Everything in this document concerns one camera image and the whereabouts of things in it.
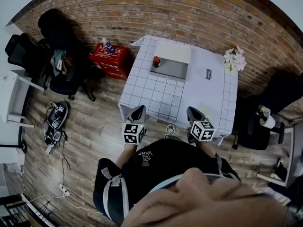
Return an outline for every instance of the red crate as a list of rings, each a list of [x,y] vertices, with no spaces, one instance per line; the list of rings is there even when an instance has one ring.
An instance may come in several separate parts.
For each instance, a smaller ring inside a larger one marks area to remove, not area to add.
[[[99,43],[89,58],[108,77],[126,81],[132,68],[133,60],[127,54],[127,48],[118,45],[113,45],[113,47],[116,52],[109,54],[106,47]]]

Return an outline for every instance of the black office chair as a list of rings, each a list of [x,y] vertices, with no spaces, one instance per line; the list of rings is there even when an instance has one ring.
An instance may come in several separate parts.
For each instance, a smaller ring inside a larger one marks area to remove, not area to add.
[[[284,139],[285,125],[280,123],[280,128],[272,129],[260,125],[260,116],[257,115],[258,106],[263,105],[270,109],[271,114],[277,114],[289,104],[303,96],[303,73],[298,76],[284,70],[277,71],[269,81],[265,90],[258,96],[250,96],[247,99],[237,97],[236,114],[233,125],[233,133],[237,133],[238,145],[250,149],[264,150],[269,143],[270,132],[279,134],[278,143]]]
[[[53,51],[35,45],[27,34],[13,35],[5,47],[8,63],[21,66],[32,79],[42,79],[44,88],[51,71],[50,58]]]
[[[93,64],[77,42],[70,22],[62,17],[59,10],[51,9],[39,18],[38,26],[52,49],[67,51],[74,61],[67,75],[52,76],[50,89],[68,95],[68,98],[73,100],[78,87],[81,86],[90,101],[94,102],[95,97],[89,93],[84,83]]]

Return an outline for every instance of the brick wall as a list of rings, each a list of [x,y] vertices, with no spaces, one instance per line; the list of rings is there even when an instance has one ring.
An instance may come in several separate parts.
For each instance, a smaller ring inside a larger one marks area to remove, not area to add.
[[[38,19],[52,8],[73,20],[79,41],[91,48],[102,37],[129,47],[144,34],[220,54],[239,45],[248,62],[239,74],[243,96],[262,92],[277,69],[301,73],[303,68],[302,32],[269,0],[33,0],[13,21],[39,40]],[[302,105],[299,100],[283,114],[302,116]]]

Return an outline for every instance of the sneaker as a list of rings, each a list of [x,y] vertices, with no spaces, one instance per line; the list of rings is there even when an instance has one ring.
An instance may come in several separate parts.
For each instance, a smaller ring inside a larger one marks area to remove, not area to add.
[[[169,124],[166,127],[166,134],[165,134],[165,138],[167,136],[173,136],[175,134],[175,126],[173,124]]]

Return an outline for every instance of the power strip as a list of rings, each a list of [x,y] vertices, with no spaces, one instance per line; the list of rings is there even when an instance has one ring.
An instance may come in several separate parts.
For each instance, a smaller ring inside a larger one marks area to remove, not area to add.
[[[62,190],[62,192],[63,192],[63,196],[69,196],[70,195],[70,192],[69,191],[67,191],[64,187],[63,187],[63,185],[62,184],[60,184],[60,189]]]

